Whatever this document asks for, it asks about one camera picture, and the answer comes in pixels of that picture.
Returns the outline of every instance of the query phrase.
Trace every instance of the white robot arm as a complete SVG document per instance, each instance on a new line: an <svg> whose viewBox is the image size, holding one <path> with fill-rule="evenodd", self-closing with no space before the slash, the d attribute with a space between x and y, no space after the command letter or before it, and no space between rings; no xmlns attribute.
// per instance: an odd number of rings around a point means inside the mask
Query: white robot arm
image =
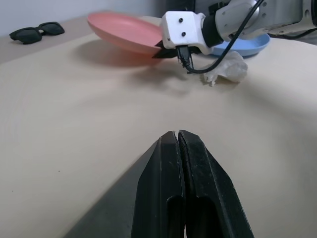
<svg viewBox="0 0 317 238"><path fill-rule="evenodd" d="M179 58L184 53L187 57L185 46L197 47L208 55L213 46L237 37L251 39L264 33L284 35L317 28L317 0L231 0L207 17L168 11L161 26L164 48L176 49Z"/></svg>

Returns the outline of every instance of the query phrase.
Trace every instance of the beige table surface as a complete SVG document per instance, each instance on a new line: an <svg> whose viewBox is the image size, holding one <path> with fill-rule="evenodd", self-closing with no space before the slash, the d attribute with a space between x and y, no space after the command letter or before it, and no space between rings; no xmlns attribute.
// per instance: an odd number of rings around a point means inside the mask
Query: beige table surface
<svg viewBox="0 0 317 238"><path fill-rule="evenodd" d="M129 237L138 159L179 129L231 176L255 237L316 236L316 46L273 39L244 82L213 88L94 34L3 61L1 238L62 237L99 199L67 237Z"/></svg>

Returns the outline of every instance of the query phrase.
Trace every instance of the sunglasses lens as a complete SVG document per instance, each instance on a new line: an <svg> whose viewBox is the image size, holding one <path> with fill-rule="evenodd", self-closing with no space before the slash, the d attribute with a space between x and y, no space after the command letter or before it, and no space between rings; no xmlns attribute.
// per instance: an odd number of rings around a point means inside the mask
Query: sunglasses lens
<svg viewBox="0 0 317 238"><path fill-rule="evenodd" d="M53 23L45 24L41 26L41 29L51 35L59 35L65 32L61 26Z"/></svg>
<svg viewBox="0 0 317 238"><path fill-rule="evenodd" d="M15 37L17 40L26 44L38 42L42 39L42 36L36 30L20 31L15 35Z"/></svg>

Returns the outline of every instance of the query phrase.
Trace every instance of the crumpled plastic bag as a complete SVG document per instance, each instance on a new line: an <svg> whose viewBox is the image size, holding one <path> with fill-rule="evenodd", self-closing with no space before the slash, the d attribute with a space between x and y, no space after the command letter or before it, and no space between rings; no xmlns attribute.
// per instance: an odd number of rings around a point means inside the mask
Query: crumpled plastic bag
<svg viewBox="0 0 317 238"><path fill-rule="evenodd" d="M238 83L247 76L247 72L248 65L244 62L243 57L238 52L232 51L224 57L222 62L214 70L204 73L204 80L209 83L211 87L215 85L218 76Z"/></svg>

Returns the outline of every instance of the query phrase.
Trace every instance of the black sunglasses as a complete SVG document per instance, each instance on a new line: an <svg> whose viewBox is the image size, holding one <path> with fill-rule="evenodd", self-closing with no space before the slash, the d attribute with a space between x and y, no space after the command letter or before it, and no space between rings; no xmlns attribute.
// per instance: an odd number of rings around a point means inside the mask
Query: black sunglasses
<svg viewBox="0 0 317 238"><path fill-rule="evenodd" d="M10 34L10 38L14 41L19 40L26 45L40 41L44 35L57 36L64 32L65 30L58 22L46 22L38 27L27 27L14 31Z"/></svg>

